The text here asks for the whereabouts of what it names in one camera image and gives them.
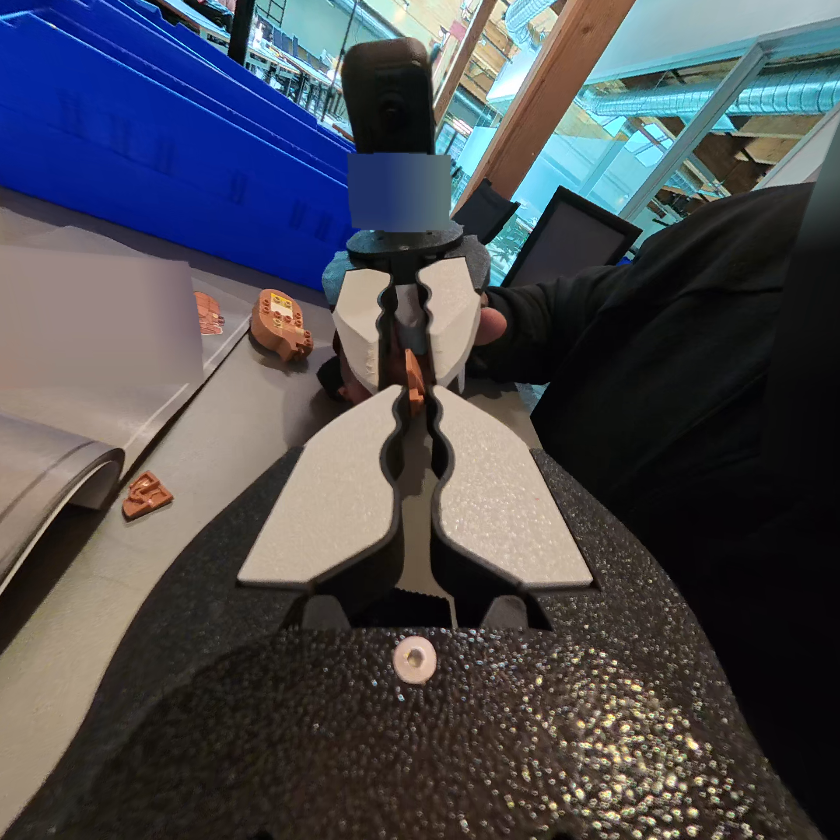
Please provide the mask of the grey instruction booklet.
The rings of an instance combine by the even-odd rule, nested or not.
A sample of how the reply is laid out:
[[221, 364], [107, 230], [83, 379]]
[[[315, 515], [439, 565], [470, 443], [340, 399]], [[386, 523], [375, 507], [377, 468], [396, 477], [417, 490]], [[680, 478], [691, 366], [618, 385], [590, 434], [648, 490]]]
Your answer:
[[68, 506], [99, 510], [249, 324], [183, 259], [5, 208], [2, 590]]

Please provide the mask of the black monitor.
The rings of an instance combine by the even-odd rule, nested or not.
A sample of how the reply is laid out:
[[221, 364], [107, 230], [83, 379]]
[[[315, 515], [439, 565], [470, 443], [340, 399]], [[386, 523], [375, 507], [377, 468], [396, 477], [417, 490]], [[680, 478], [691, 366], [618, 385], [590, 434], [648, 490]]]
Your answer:
[[522, 287], [568, 279], [590, 267], [615, 266], [642, 232], [560, 185], [500, 285]]

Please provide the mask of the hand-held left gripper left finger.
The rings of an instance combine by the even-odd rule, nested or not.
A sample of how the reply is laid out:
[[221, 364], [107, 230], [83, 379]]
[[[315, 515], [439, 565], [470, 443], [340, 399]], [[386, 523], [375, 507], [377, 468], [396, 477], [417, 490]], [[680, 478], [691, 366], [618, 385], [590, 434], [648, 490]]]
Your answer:
[[403, 389], [385, 389], [304, 446], [239, 570], [239, 583], [314, 589], [368, 560], [396, 535]]

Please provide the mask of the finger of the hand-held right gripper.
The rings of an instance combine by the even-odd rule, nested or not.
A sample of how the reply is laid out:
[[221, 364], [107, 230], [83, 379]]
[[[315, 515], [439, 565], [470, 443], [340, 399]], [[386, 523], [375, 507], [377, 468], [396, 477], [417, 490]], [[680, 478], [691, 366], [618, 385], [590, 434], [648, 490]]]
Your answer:
[[480, 320], [480, 291], [467, 260], [441, 259], [421, 268], [416, 284], [425, 318], [421, 366], [426, 380], [462, 392]]
[[333, 322], [354, 377], [368, 392], [380, 390], [382, 294], [392, 278], [384, 271], [363, 268], [345, 272]]

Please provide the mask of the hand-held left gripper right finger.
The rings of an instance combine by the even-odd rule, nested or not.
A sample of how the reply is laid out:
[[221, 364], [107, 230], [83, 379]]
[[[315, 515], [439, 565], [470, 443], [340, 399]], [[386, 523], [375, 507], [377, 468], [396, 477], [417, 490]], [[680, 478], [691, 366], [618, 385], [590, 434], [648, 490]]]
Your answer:
[[527, 591], [589, 587], [592, 573], [529, 446], [448, 389], [434, 389], [445, 453], [436, 524], [447, 545]]

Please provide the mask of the wooden beam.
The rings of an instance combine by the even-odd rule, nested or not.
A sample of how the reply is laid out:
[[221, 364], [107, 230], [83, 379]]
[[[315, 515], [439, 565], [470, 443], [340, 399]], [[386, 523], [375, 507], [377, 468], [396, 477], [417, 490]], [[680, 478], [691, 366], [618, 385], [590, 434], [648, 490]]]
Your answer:
[[456, 211], [484, 180], [500, 196], [512, 199], [633, 6], [634, 1], [566, 3], [455, 205]]

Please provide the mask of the silver ventilation duct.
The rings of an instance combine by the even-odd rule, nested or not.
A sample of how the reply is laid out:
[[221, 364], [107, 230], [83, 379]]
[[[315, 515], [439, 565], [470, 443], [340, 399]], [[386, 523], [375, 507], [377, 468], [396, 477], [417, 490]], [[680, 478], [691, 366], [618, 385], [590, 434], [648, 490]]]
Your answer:
[[[583, 89], [575, 104], [597, 117], [679, 118], [690, 121], [712, 99], [716, 85], [685, 85], [618, 92]], [[723, 113], [727, 119], [759, 116], [822, 116], [839, 101], [837, 60], [764, 68]]]

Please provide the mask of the black office chair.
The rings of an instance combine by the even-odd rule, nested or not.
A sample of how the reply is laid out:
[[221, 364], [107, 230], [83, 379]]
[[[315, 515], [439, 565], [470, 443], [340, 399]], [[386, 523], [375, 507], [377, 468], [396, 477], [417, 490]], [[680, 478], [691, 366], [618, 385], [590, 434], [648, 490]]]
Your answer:
[[462, 226], [465, 236], [475, 236], [486, 246], [499, 235], [519, 207], [519, 202], [501, 196], [485, 178], [451, 219]]

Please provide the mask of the brown curved brick piece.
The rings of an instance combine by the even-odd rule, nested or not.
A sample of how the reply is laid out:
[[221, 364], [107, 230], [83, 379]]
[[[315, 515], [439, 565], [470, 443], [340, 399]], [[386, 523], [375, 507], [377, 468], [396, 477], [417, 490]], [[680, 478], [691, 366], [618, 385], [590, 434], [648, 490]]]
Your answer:
[[424, 408], [426, 387], [424, 373], [415, 353], [410, 349], [404, 350], [406, 387], [409, 396], [411, 414], [416, 416]]

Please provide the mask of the round brown brick assembly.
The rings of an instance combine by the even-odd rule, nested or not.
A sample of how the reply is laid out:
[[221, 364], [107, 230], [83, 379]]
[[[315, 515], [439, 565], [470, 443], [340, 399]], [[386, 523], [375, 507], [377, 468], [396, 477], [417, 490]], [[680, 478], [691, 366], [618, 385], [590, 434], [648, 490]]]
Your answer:
[[312, 335], [304, 329], [301, 308], [280, 290], [264, 289], [259, 293], [249, 329], [262, 348], [285, 362], [303, 361], [313, 349]]

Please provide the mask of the grey desk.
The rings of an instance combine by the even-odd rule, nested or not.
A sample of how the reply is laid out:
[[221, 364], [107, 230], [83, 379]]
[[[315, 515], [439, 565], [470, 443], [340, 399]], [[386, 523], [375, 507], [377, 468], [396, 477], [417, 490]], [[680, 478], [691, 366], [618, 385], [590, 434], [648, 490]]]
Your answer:
[[340, 406], [315, 368], [332, 353], [321, 292], [2, 188], [2, 208], [42, 232], [72, 226], [148, 256], [190, 263], [202, 279], [253, 302], [288, 289], [317, 346], [309, 367], [284, 368], [240, 339], [201, 391], [163, 428], [135, 472], [150, 470], [174, 502], [126, 522], [122, 493], [108, 510], [71, 507], [45, 531], [2, 594], [2, 830], [55, 768], [84, 720], [122, 637], [184, 547], [289, 447]]

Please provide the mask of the row of blue plastic bins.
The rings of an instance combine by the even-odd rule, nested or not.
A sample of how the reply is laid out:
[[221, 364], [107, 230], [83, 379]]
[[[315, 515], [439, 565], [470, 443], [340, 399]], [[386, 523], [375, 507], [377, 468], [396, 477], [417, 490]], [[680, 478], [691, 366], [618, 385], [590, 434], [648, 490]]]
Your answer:
[[2, 186], [306, 287], [349, 145], [146, 2], [2, 2]]

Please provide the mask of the person's right forearm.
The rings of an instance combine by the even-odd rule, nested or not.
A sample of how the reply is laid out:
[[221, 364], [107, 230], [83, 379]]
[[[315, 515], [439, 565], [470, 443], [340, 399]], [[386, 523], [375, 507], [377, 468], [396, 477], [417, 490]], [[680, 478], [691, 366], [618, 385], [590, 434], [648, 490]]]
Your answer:
[[586, 269], [577, 276], [489, 289], [509, 337], [471, 354], [496, 382], [592, 385], [669, 365], [678, 344], [673, 313], [683, 271], [648, 265]]

